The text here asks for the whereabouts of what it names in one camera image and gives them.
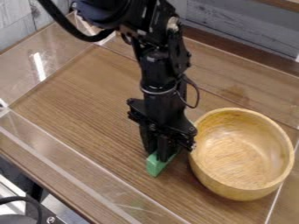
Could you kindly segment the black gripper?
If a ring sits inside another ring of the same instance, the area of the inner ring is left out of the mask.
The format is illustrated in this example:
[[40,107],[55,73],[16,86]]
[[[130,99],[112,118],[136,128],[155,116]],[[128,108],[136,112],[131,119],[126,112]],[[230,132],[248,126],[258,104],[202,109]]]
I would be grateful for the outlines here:
[[198,130],[190,122],[184,110],[187,107],[187,89],[146,93],[143,99],[130,98],[128,118],[138,123],[144,150],[156,151],[158,160],[167,162],[179,149],[192,150]]

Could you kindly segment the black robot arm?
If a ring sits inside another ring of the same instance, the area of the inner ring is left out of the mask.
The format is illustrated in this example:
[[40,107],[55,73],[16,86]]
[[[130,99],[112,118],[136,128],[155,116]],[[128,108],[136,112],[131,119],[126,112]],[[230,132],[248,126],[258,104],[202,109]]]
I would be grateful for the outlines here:
[[144,149],[167,161],[179,149],[194,146],[196,128],[184,110],[186,75],[191,52],[183,41],[183,25],[167,0],[75,0],[82,18],[102,29],[120,32],[132,46],[142,69],[142,99],[128,99],[128,117],[139,124]]

